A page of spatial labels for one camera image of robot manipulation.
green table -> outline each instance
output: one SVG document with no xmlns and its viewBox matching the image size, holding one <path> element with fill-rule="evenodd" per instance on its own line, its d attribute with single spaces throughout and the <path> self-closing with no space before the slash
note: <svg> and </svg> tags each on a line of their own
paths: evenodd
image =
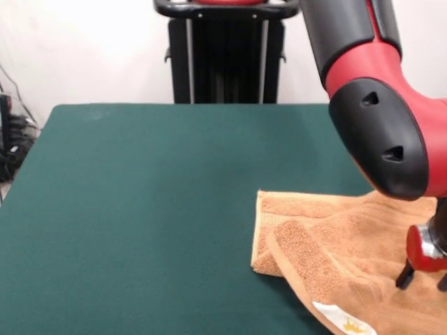
<svg viewBox="0 0 447 335">
<path fill-rule="evenodd" d="M 0 334 L 326 334 L 250 268 L 258 189 L 370 187 L 325 105 L 57 107 L 0 210 Z"/>
</svg>

black stand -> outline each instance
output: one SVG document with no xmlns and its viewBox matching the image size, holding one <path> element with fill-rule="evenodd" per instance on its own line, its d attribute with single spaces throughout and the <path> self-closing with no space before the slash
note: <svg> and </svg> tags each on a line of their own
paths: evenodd
<svg viewBox="0 0 447 335">
<path fill-rule="evenodd" d="M 282 5 L 210 6 L 155 1 L 169 22 L 175 103 L 276 103 L 283 58 Z"/>
</svg>

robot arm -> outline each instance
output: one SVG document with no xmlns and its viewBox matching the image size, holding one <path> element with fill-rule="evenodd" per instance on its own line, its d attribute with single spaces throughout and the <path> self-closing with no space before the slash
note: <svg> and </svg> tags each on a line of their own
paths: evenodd
<svg viewBox="0 0 447 335">
<path fill-rule="evenodd" d="M 397 286 L 415 269 L 447 269 L 447 100 L 428 98 L 405 80 L 392 1 L 300 5 L 330 117 L 360 170 L 392 198 L 439 199 L 434 218 L 409 230 L 409 263 Z"/>
</svg>

towel label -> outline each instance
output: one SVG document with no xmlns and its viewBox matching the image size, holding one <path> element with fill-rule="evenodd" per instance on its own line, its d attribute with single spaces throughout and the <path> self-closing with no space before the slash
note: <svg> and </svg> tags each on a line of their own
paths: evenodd
<svg viewBox="0 0 447 335">
<path fill-rule="evenodd" d="M 314 302 L 314 306 L 345 334 L 377 335 L 376 331 L 369 324 L 349 315 L 337 305 L 325 305 Z"/>
</svg>

white wall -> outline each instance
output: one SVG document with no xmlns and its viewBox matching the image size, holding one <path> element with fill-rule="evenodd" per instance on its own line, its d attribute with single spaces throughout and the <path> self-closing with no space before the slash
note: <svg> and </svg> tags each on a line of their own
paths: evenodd
<svg viewBox="0 0 447 335">
<path fill-rule="evenodd" d="M 393 2 L 408 80 L 447 97 L 447 1 Z M 41 124 L 60 103 L 173 101 L 168 19 L 152 0 L 0 0 L 0 10 L 0 62 Z M 302 16 L 286 28 L 279 102 L 326 102 Z"/>
</svg>

